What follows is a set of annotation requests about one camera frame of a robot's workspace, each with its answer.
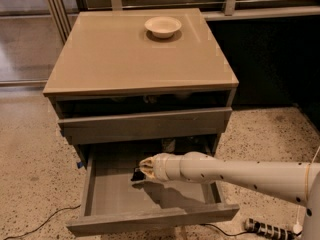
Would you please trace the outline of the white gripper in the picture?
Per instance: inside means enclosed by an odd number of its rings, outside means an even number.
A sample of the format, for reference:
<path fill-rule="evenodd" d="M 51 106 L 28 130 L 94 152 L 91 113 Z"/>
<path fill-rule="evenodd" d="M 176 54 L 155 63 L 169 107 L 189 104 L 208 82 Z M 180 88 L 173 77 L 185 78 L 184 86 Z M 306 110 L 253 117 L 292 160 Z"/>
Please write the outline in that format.
<path fill-rule="evenodd" d="M 182 181 L 180 162 L 182 157 L 167 153 L 157 154 L 154 157 L 148 157 L 139 162 L 142 173 L 152 180 L 160 181 Z"/>

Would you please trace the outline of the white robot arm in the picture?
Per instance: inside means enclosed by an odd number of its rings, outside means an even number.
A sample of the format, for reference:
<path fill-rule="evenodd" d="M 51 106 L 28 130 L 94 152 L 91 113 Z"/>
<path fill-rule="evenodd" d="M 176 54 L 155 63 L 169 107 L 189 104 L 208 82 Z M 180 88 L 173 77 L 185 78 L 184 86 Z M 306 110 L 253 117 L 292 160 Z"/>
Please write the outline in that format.
<path fill-rule="evenodd" d="M 220 160 L 199 153 L 160 153 L 139 163 L 150 179 L 212 183 L 221 180 L 306 208 L 301 240 L 320 239 L 320 164 Z"/>

